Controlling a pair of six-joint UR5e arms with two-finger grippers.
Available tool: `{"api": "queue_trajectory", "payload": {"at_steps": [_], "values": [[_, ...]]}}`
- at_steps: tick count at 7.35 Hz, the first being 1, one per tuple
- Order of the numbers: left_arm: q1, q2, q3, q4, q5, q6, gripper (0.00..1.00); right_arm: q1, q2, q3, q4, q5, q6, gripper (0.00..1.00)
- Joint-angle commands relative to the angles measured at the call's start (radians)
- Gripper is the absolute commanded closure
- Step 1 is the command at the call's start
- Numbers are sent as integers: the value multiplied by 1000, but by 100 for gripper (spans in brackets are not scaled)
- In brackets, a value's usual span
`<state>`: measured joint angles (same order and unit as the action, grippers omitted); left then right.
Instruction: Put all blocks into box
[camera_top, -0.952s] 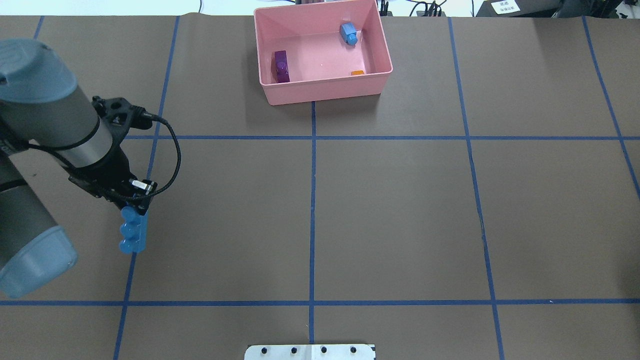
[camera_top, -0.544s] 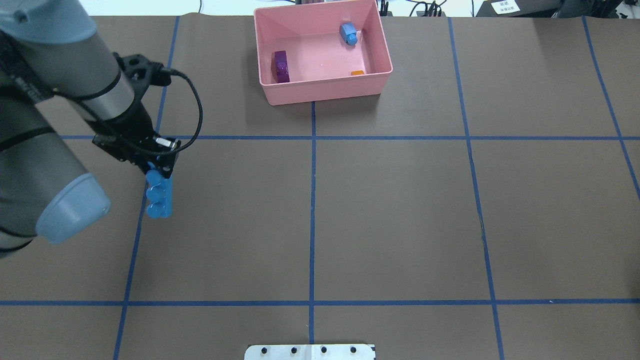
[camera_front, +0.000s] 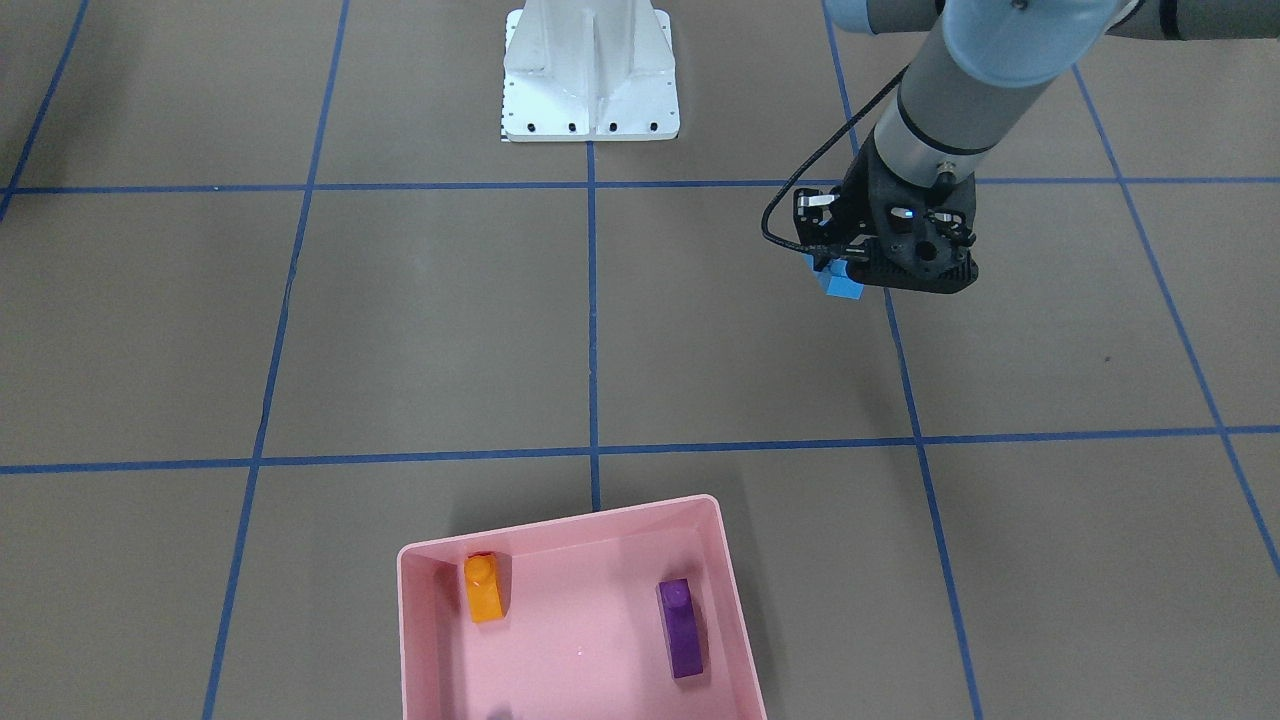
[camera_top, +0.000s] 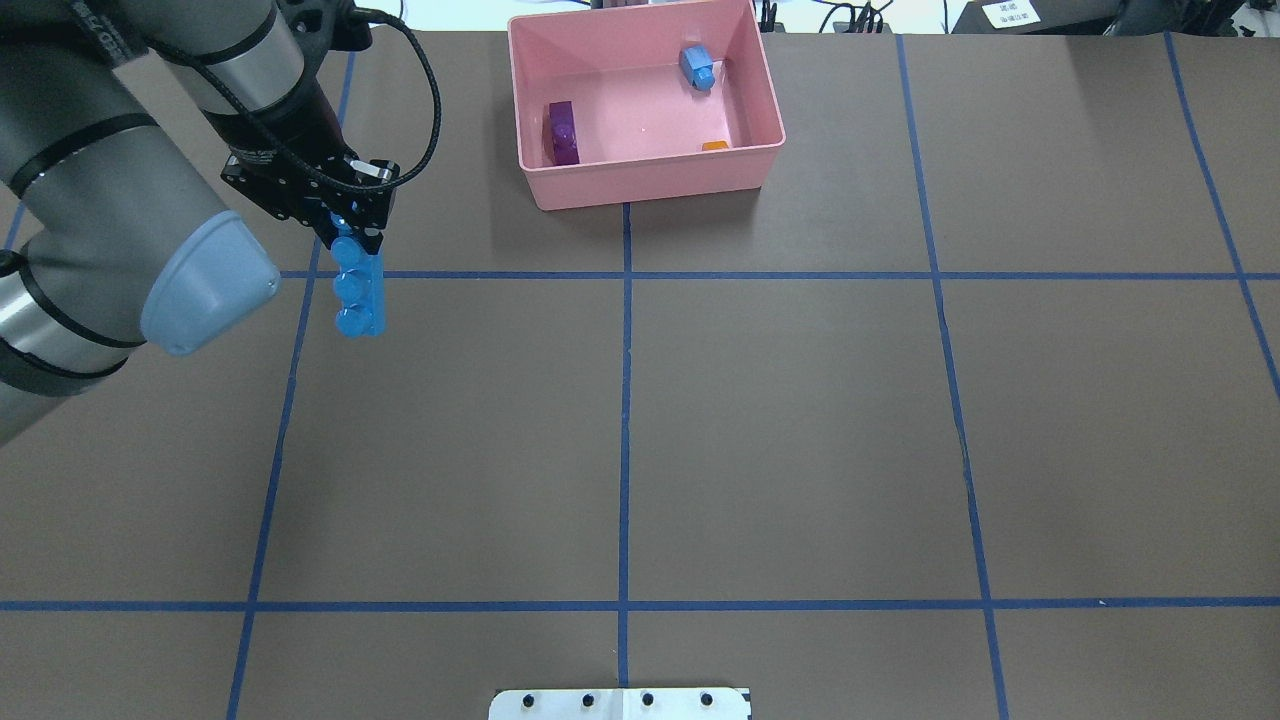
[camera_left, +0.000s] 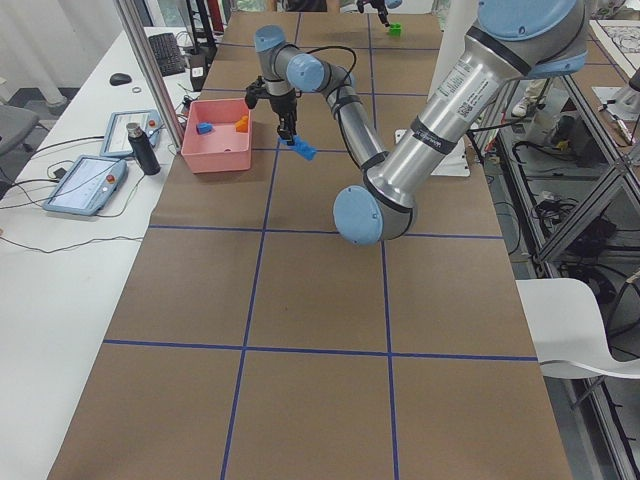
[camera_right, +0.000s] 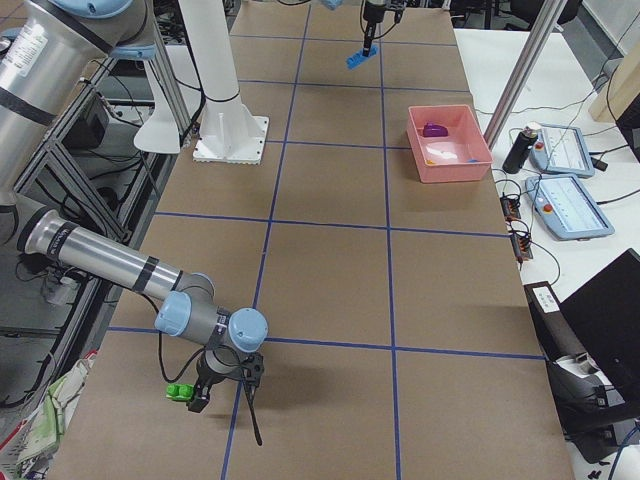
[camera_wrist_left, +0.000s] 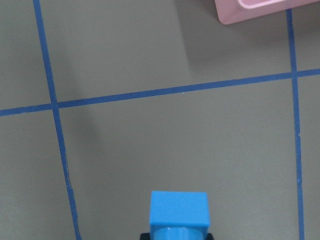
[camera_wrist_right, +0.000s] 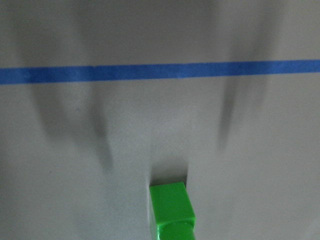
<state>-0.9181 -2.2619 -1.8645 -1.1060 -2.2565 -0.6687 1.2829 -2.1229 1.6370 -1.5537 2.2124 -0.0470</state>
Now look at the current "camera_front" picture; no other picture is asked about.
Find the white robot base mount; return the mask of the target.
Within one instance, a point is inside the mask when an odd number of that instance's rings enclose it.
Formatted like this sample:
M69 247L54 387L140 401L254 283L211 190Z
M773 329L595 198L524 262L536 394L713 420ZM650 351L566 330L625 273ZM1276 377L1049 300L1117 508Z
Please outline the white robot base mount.
M503 70L506 142L680 135L672 22L649 1L526 1L504 20Z

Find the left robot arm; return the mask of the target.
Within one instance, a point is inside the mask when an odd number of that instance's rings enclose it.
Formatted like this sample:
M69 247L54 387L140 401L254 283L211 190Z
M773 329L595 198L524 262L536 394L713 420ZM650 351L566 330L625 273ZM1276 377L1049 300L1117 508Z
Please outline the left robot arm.
M1277 37L1275 1L827 1L850 33L922 32L874 96L884 111L832 190L795 188L796 247L826 291L957 293L979 268L975 172L1105 36Z

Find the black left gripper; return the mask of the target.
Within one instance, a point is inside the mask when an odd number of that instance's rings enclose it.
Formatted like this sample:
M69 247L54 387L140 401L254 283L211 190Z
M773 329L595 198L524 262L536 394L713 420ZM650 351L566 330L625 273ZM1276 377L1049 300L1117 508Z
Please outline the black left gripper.
M864 142L842 182L794 191L794 225L803 254L847 261L868 286L957 293L979 277L973 256L977 183L946 174L922 188L899 178L876 141Z

